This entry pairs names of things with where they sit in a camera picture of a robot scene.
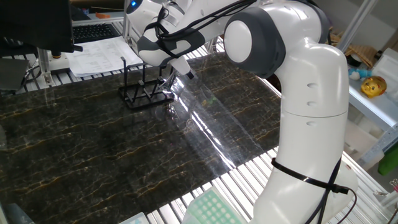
paper document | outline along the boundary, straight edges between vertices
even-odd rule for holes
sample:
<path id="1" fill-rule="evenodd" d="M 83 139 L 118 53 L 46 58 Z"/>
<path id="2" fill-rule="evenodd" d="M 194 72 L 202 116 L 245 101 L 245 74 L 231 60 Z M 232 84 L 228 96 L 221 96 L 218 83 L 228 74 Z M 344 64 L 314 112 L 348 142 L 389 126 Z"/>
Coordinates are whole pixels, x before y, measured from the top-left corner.
<path id="1" fill-rule="evenodd" d="M 127 65 L 142 63 L 122 37 L 78 44 L 82 52 L 67 53 L 70 70 L 76 77 L 86 77 L 123 69 L 121 57 Z"/>

blue object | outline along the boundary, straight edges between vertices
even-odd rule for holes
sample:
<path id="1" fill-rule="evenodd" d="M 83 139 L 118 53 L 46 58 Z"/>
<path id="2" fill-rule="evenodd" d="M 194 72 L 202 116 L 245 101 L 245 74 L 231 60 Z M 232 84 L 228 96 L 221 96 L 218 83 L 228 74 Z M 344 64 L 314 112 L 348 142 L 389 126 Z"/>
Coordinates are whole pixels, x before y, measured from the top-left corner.
<path id="1" fill-rule="evenodd" d="M 372 71 L 358 68 L 351 68 L 348 70 L 348 75 L 351 75 L 353 72 L 358 72 L 360 78 L 366 78 L 372 76 Z"/>

yellow object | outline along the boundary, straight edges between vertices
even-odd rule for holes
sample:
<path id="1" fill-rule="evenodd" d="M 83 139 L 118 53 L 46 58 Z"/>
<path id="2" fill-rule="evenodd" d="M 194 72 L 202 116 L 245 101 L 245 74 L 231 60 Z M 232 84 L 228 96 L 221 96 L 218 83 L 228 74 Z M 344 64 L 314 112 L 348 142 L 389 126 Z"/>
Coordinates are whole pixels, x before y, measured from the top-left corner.
<path id="1" fill-rule="evenodd" d="M 380 96 L 387 89 L 386 81 L 379 76 L 372 76 L 362 82 L 361 91 L 369 98 Z"/>

white shelf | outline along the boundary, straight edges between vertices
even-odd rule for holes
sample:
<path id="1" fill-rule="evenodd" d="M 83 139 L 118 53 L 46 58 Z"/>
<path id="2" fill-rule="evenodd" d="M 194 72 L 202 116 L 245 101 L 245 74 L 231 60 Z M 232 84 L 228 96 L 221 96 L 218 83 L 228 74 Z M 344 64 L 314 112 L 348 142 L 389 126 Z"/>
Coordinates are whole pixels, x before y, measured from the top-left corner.
<path id="1" fill-rule="evenodd" d="M 386 95 L 369 99 L 361 92 L 361 81 L 349 80 L 349 102 L 383 131 L 398 123 L 398 106 Z"/>

keyboard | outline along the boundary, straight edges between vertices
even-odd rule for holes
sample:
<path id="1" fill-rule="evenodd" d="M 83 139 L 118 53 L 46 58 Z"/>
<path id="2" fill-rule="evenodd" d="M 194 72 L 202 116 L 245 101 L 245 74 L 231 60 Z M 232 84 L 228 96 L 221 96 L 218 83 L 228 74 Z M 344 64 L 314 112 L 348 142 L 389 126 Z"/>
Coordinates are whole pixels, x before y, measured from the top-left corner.
<path id="1" fill-rule="evenodd" d="M 73 27 L 73 38 L 75 39 L 75 44 L 104 40 L 119 36 L 120 34 L 116 31 L 112 24 L 94 24 Z"/>

